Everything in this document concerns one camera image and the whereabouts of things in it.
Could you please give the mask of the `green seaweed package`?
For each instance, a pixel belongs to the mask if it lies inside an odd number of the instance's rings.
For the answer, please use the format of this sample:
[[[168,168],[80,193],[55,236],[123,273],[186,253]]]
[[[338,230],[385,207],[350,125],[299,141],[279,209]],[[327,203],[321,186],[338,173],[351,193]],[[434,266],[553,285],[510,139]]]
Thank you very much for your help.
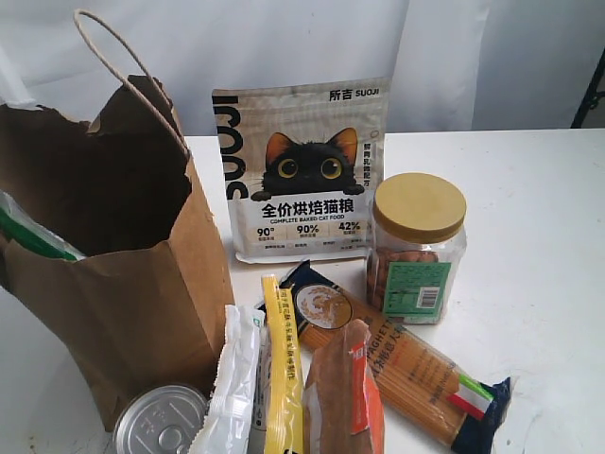
[[[86,257],[69,242],[32,219],[15,199],[1,191],[1,233],[23,248],[38,255],[79,261]]]

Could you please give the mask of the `brown paper bag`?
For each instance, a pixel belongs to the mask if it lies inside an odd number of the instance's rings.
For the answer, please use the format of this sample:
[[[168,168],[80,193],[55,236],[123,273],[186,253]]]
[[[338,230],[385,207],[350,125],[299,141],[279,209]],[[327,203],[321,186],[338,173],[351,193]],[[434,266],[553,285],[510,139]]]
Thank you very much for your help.
[[[137,395],[208,391],[233,291],[164,87],[121,76],[92,122],[1,108],[1,189],[57,246],[1,235],[1,284],[66,346],[106,430]]]

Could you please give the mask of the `beige cat food pouch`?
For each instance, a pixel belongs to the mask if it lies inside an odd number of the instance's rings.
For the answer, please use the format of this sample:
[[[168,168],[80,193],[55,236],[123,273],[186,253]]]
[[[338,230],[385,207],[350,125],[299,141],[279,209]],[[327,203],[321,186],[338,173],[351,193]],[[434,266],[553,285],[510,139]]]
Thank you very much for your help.
[[[238,260],[363,256],[384,177],[390,81],[216,89],[212,102]]]

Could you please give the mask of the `clear jar yellow lid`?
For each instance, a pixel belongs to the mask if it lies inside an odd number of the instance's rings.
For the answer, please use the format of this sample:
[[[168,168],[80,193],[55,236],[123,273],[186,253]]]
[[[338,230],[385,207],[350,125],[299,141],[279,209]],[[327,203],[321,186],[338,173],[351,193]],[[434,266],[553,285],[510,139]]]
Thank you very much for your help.
[[[381,182],[371,204],[367,303],[399,323],[438,323],[466,251],[466,213],[462,192],[439,176]]]

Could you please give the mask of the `yellow snack packet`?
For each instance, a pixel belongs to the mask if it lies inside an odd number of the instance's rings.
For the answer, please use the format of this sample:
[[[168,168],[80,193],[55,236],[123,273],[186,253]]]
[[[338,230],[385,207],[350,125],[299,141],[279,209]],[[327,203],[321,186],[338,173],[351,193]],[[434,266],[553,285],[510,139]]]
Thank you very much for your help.
[[[291,291],[262,277],[270,339],[266,453],[303,453],[303,371]]]

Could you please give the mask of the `orange brown snack packet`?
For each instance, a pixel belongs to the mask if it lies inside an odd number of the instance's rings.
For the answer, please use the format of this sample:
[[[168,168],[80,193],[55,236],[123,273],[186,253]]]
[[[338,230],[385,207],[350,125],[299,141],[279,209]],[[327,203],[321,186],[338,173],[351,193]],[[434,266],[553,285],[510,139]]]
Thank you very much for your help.
[[[382,453],[384,408],[367,359],[369,327],[353,320],[315,350],[303,393],[305,453]]]

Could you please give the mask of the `spaghetti package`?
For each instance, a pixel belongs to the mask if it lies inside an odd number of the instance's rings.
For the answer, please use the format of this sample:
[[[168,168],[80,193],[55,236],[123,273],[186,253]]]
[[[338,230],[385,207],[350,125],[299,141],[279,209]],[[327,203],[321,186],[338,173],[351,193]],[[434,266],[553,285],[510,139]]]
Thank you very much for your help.
[[[489,453],[505,420],[511,380],[492,385],[457,364],[402,324],[316,271],[304,260],[280,282],[290,290],[300,342],[326,345],[348,322],[370,330],[368,363],[385,402],[455,453]]]

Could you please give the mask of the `white snack packet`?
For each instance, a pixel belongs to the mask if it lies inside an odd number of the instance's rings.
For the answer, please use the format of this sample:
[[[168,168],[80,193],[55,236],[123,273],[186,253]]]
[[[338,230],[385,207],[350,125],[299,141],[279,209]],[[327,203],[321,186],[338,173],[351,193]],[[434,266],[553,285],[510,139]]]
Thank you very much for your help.
[[[252,306],[226,306],[225,342],[203,427],[191,453],[245,453],[251,431],[256,373],[265,313]]]

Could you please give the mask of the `silver tin can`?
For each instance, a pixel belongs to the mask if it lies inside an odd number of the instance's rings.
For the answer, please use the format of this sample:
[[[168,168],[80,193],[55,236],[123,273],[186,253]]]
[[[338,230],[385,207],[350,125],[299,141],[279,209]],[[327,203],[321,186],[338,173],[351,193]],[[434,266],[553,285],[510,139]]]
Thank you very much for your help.
[[[185,385],[165,385],[135,398],[112,434],[120,454],[186,453],[202,429],[208,399]]]

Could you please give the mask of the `black metal stand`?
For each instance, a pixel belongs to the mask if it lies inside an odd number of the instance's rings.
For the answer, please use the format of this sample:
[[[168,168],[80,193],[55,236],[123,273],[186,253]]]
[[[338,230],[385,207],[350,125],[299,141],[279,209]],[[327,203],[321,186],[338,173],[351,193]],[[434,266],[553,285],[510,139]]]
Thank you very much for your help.
[[[598,89],[603,76],[604,56],[601,56],[601,59],[597,64],[596,70],[573,118],[570,126],[571,129],[581,129],[587,114],[594,110],[599,105],[600,100],[604,97],[604,91]]]

